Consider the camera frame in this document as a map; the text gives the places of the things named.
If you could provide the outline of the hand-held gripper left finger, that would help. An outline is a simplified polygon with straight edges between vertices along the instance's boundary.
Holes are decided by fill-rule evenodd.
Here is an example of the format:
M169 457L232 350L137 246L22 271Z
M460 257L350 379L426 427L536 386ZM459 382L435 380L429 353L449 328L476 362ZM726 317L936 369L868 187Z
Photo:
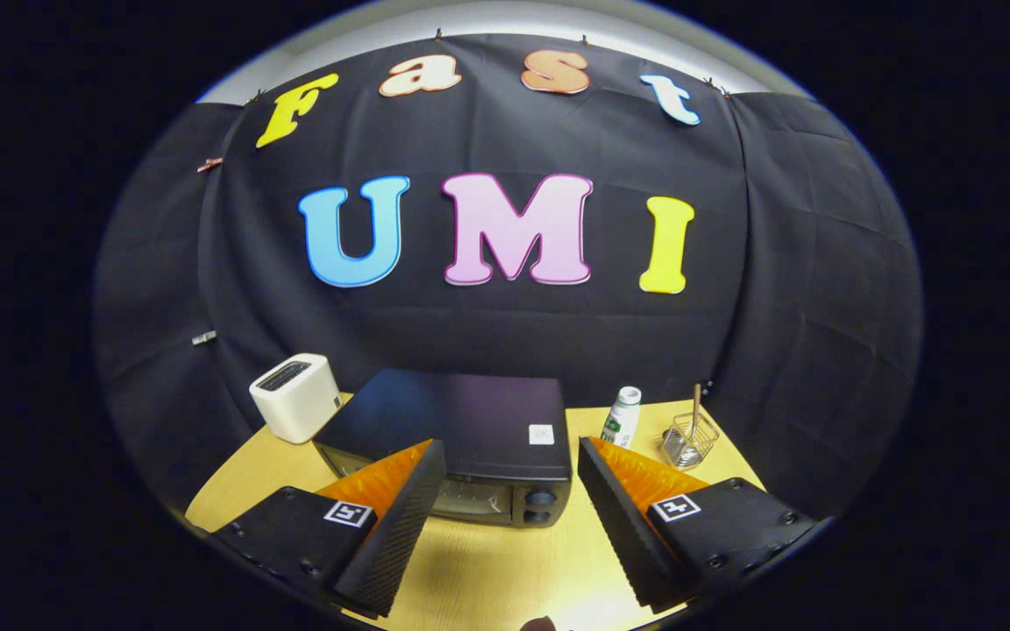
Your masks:
M444 444L421 441L317 492L281 487L211 543L298 598L386 618L444 475Z

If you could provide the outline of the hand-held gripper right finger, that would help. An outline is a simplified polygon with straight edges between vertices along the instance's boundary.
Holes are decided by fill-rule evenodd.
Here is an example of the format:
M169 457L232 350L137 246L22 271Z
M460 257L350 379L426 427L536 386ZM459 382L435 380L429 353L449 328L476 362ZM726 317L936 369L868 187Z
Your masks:
M705 610L761 579L822 525L740 477L709 484L593 436L578 475L641 606Z

